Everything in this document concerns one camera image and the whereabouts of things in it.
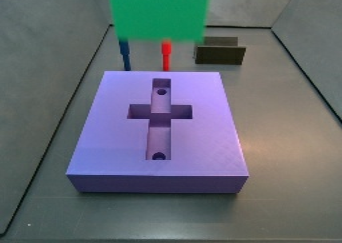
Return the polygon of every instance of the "hole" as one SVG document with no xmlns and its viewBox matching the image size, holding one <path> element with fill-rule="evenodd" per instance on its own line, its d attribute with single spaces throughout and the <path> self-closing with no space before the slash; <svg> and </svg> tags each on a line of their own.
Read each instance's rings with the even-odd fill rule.
<svg viewBox="0 0 342 243">
<path fill-rule="evenodd" d="M 166 160 L 166 154 L 162 152 L 157 152 L 153 156 L 153 160 Z"/>
<path fill-rule="evenodd" d="M 168 93 L 168 91 L 166 91 L 165 89 L 158 89 L 157 93 L 158 93 L 160 95 L 165 95 L 165 94 Z"/>
</svg>

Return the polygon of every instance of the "floor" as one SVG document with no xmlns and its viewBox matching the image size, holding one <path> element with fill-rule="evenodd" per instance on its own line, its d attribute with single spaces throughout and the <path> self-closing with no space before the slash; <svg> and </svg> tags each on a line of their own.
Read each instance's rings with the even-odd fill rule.
<svg viewBox="0 0 342 243">
<path fill-rule="evenodd" d="M 11 240 L 342 240 L 342 130 L 269 29 L 238 36 L 242 66 L 196 65 L 174 45 L 173 71 L 220 71 L 250 179 L 238 195 L 81 194 L 66 170 L 103 72 L 122 70 L 112 28 L 91 63 L 21 210 Z M 161 70 L 158 43 L 133 42 L 134 70 Z"/>
</svg>

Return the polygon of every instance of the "gray floor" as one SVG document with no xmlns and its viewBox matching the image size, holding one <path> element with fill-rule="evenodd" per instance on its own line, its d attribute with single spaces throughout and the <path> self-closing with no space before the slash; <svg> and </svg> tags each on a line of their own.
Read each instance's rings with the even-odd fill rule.
<svg viewBox="0 0 342 243">
<path fill-rule="evenodd" d="M 341 124 L 270 30 L 209 33 L 240 37 L 244 65 L 196 65 L 193 44 L 177 44 L 173 70 L 221 72 L 252 175 L 241 194 L 75 191 L 65 173 L 97 88 L 122 70 L 112 30 L 3 240 L 342 240 Z M 161 70 L 160 44 L 132 49 L 136 70 Z"/>
</svg>

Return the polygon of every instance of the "cross-shaped hole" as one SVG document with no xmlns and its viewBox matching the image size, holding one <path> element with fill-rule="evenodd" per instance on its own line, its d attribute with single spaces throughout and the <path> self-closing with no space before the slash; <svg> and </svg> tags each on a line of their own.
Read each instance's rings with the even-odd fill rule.
<svg viewBox="0 0 342 243">
<path fill-rule="evenodd" d="M 148 160 L 172 159 L 172 120 L 193 119 L 192 105 L 172 104 L 172 79 L 154 79 L 150 104 L 132 104 L 129 119 L 149 119 Z"/>
</svg>

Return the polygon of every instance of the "purple block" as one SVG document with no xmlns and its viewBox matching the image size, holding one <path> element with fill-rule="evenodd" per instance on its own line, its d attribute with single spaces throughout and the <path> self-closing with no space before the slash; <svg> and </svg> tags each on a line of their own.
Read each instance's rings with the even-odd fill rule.
<svg viewBox="0 0 342 243">
<path fill-rule="evenodd" d="M 240 192 L 249 171 L 220 73 L 106 72 L 67 176 L 82 192 Z"/>
</svg>

